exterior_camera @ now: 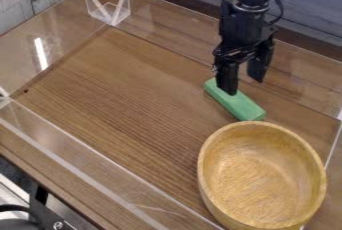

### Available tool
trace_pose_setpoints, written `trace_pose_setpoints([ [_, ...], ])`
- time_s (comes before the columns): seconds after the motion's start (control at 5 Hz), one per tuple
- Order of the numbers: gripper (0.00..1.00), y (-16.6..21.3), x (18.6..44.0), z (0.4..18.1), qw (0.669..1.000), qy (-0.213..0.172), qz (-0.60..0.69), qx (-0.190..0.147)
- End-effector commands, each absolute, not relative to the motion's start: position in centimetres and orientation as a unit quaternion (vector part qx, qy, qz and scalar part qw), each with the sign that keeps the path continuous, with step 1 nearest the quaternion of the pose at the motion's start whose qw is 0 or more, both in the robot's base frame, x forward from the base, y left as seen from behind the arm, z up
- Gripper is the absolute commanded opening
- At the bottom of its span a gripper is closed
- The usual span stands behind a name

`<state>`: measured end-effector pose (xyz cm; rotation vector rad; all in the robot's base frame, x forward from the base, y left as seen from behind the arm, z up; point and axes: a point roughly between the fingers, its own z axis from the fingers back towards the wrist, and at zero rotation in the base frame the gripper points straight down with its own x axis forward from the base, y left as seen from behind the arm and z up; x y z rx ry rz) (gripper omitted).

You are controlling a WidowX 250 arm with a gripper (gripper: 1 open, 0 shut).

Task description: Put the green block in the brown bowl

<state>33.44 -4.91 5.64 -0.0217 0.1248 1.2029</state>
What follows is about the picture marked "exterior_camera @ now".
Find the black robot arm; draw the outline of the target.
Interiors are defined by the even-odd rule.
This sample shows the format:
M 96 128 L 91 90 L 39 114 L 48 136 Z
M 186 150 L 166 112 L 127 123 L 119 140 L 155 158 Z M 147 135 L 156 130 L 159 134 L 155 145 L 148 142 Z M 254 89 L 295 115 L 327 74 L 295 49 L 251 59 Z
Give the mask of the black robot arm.
M 216 85 L 231 96 L 238 91 L 242 63 L 247 63 L 247 75 L 263 82 L 275 49 L 275 23 L 283 11 L 281 0 L 222 0 L 214 69 Z

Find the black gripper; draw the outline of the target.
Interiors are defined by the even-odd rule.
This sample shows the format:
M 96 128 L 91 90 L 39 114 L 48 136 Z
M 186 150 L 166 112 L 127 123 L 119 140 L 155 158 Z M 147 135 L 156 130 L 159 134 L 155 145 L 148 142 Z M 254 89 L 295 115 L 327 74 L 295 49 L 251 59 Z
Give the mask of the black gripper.
M 246 7 L 236 0 L 222 0 L 220 43 L 212 51 L 216 86 L 231 96 L 238 91 L 239 65 L 247 63 L 247 75 L 263 82 L 274 54 L 277 28 L 265 19 L 269 4 Z

